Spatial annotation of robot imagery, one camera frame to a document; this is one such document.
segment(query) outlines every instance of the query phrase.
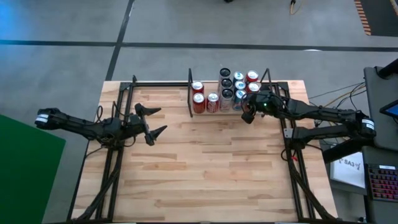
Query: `wooden tabletop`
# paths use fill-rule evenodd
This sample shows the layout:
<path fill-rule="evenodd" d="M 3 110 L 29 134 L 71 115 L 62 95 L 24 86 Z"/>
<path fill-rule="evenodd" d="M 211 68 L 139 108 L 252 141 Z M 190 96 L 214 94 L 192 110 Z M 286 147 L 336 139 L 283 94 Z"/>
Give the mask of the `wooden tabletop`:
<path fill-rule="evenodd" d="M 291 97 L 308 103 L 304 82 L 287 82 Z M 103 118 L 111 116 L 119 84 L 103 85 Z M 205 83 L 205 89 L 216 89 L 216 83 Z M 191 118 L 187 88 L 181 87 L 135 88 L 132 111 L 136 103 L 161 107 L 147 122 L 151 129 L 168 128 L 155 146 L 138 136 L 135 145 L 125 148 L 114 222 L 297 221 L 289 170 L 280 158 L 284 142 L 278 119 L 256 116 L 246 124 L 234 112 Z M 297 125 L 312 128 L 313 121 Z M 88 152 L 99 147 L 92 141 Z M 307 147 L 303 156 L 311 190 L 337 216 L 321 152 Z M 106 149 L 86 159 L 72 217 L 82 214 L 98 193 L 105 159 Z M 300 198 L 307 216 L 301 190 Z M 106 200 L 104 215 L 107 210 Z"/>

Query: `white label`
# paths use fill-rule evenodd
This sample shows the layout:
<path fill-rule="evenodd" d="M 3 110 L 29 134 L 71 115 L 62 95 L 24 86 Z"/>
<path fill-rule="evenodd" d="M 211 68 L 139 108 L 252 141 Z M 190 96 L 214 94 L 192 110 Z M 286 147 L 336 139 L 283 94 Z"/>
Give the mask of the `white label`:
<path fill-rule="evenodd" d="M 379 167 L 380 167 L 380 169 L 392 169 L 392 170 L 396 169 L 396 167 L 393 167 L 393 166 L 382 166 L 382 165 L 380 165 Z"/>
<path fill-rule="evenodd" d="M 366 127 L 368 127 L 368 128 L 370 128 L 370 129 L 373 129 L 373 130 L 374 130 L 374 126 L 371 125 L 371 124 L 366 124 Z"/>
<path fill-rule="evenodd" d="M 374 122 L 373 122 L 373 121 L 370 121 L 370 120 L 365 120 L 365 119 L 363 119 L 363 120 L 362 120 L 362 123 L 366 123 L 366 124 L 370 124 L 370 125 L 374 126 Z"/>
<path fill-rule="evenodd" d="M 45 119 L 45 118 L 36 118 L 36 121 L 41 121 L 41 122 L 44 122 L 44 123 L 48 122 L 48 120 Z"/>
<path fill-rule="evenodd" d="M 37 115 L 38 118 L 49 118 L 48 114 L 39 114 Z"/>

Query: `keyboard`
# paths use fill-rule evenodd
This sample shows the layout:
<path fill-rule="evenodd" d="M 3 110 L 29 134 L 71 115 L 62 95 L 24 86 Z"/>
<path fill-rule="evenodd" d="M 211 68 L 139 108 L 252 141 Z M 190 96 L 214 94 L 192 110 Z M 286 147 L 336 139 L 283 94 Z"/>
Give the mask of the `keyboard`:
<path fill-rule="evenodd" d="M 398 170 L 396 167 L 368 164 L 368 180 L 373 200 L 398 202 Z"/>

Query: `can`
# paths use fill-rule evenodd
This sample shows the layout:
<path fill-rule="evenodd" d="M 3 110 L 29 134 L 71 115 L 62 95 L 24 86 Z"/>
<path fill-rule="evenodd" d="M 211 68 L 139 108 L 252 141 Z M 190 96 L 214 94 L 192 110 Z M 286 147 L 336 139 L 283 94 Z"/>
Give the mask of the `can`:
<path fill-rule="evenodd" d="M 254 70 L 250 70 L 246 74 L 245 82 L 248 85 L 249 83 L 257 82 L 258 79 L 259 79 L 259 74 Z"/>
<path fill-rule="evenodd" d="M 196 93 L 193 96 L 193 112 L 203 113 L 206 110 L 205 96 L 202 93 Z"/>
<path fill-rule="evenodd" d="M 222 81 L 221 81 L 221 92 L 223 91 L 223 90 L 225 90 L 225 89 L 230 89 L 230 90 L 232 90 L 233 88 L 232 88 L 233 86 L 232 86 L 232 81 L 229 79 L 229 78 L 224 78 Z"/>
<path fill-rule="evenodd" d="M 230 89 L 225 89 L 221 92 L 220 111 L 227 112 L 231 108 L 234 93 Z"/>
<path fill-rule="evenodd" d="M 232 106 L 232 109 L 239 111 L 242 110 L 242 106 L 241 106 L 241 100 L 242 97 L 246 94 L 246 92 L 244 90 L 238 90 L 235 93 L 235 98 L 234 98 L 234 104 Z"/>
<path fill-rule="evenodd" d="M 236 91 L 238 91 L 238 90 L 244 90 L 245 88 L 246 88 L 246 84 L 244 84 L 243 81 L 236 81 L 234 93 L 236 93 Z"/>
<path fill-rule="evenodd" d="M 220 86 L 221 86 L 221 81 L 225 78 L 229 78 L 231 76 L 231 71 L 228 68 L 222 68 L 220 70 L 220 75 L 218 76 L 218 86 L 217 86 L 217 92 L 220 92 Z"/>
<path fill-rule="evenodd" d="M 246 93 L 257 93 L 260 90 L 258 83 L 249 83 L 246 85 Z"/>
<path fill-rule="evenodd" d="M 241 72 L 234 73 L 233 84 L 235 85 L 237 81 L 244 81 L 244 75 Z"/>
<path fill-rule="evenodd" d="M 205 94 L 205 86 L 202 82 L 196 81 L 192 83 L 192 96 L 196 93 Z"/>
<path fill-rule="evenodd" d="M 218 111 L 220 105 L 219 97 L 217 93 L 210 93 L 206 99 L 207 112 L 215 113 Z"/>

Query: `concrete floor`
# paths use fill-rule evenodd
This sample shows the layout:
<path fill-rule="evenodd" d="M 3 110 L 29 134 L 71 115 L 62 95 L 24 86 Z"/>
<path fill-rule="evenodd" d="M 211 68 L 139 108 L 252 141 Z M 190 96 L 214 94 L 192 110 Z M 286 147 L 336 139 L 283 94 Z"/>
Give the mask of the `concrete floor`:
<path fill-rule="evenodd" d="M 398 47 L 398 38 L 367 36 L 352 0 L 306 0 L 289 16 L 288 0 L 136 0 L 124 42 Z M 0 40 L 116 42 L 128 0 L 0 0 Z M 114 47 L 0 45 L 0 113 L 33 125 L 39 108 L 93 119 Z M 154 49 L 123 47 L 112 80 L 215 80 L 221 67 L 275 80 L 305 80 L 314 96 L 363 80 L 363 68 L 396 52 Z M 347 90 L 315 98 L 325 104 Z M 368 112 L 366 95 L 357 107 Z M 346 102 L 345 108 L 352 108 Z M 87 141 L 67 140 L 44 223 L 67 217 Z M 360 195 L 333 190 L 339 217 L 364 215 Z"/>

